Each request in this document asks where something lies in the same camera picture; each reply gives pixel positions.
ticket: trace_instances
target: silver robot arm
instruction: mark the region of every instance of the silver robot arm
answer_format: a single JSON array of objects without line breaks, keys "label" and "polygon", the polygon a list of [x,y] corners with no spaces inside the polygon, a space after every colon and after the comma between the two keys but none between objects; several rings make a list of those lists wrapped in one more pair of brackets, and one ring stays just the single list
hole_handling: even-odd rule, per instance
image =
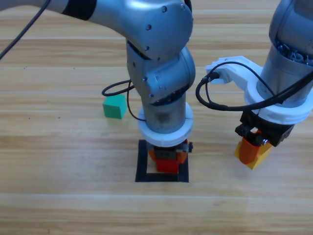
[{"label": "silver robot arm", "polygon": [[[41,7],[44,2],[0,0],[0,10],[19,5]],[[141,96],[149,129],[170,134],[184,125],[185,92],[195,80],[195,64],[186,47],[193,17],[186,4],[181,0],[51,0],[48,9],[106,26],[124,36],[127,68]],[[170,141],[158,143],[155,145],[174,146]]]},{"label": "silver robot arm", "polygon": [[[237,56],[220,58],[207,66],[207,72],[223,62],[239,62],[252,68],[274,94],[283,92],[310,75],[313,71],[313,1],[281,0],[272,18],[269,37],[272,46],[264,67],[243,56]],[[233,80],[245,91],[248,105],[264,102],[273,96],[262,81],[244,67],[225,64],[216,72],[218,79],[212,83],[228,83]],[[242,163],[254,168],[264,160],[264,155],[259,156],[259,153],[268,153],[269,144],[278,146],[296,124],[310,115],[313,110],[312,87],[313,81],[308,80],[305,87],[275,105],[256,110],[240,107],[243,111],[242,124],[236,128],[236,133],[243,137],[237,148]],[[257,128],[258,132],[252,132],[253,128]]]}]

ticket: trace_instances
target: black tape square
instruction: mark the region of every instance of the black tape square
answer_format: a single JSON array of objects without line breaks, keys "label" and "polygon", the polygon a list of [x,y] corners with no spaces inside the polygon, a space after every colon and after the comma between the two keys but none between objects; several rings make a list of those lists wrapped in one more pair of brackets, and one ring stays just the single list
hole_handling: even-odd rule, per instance
[{"label": "black tape square", "polygon": [[184,164],[179,165],[179,173],[147,173],[148,149],[147,142],[139,141],[136,182],[183,182],[189,183],[188,157]]}]

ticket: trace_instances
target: wood grain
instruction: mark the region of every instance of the wood grain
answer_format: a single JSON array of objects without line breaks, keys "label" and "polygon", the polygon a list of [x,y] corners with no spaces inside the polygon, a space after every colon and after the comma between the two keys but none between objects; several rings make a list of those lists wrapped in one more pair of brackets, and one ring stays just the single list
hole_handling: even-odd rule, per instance
[{"label": "wood grain", "polygon": [[[128,79],[125,39],[46,11],[0,63],[0,234],[312,235],[313,116],[251,171],[233,155],[241,114],[208,110],[194,94],[219,57],[264,64],[278,3],[194,0],[189,184],[135,183],[137,122],[104,118],[101,90]],[[37,10],[0,13],[0,50]],[[233,83],[210,90],[243,104]],[[137,113],[140,97],[130,98]]]}]

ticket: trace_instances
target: red block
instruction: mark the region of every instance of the red block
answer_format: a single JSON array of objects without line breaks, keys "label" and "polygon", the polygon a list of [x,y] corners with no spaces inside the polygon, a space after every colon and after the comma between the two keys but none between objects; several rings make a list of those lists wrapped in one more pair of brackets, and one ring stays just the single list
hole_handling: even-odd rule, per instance
[{"label": "red block", "polygon": [[179,163],[177,160],[156,159],[156,169],[163,173],[178,173]]}]

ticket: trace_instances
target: green block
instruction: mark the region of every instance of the green block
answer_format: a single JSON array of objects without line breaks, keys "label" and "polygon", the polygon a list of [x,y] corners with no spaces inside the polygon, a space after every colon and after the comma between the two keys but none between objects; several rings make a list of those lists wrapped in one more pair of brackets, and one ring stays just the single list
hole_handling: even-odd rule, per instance
[{"label": "green block", "polygon": [[126,109],[126,98],[122,94],[109,96],[103,103],[104,115],[107,118],[123,119]]}]

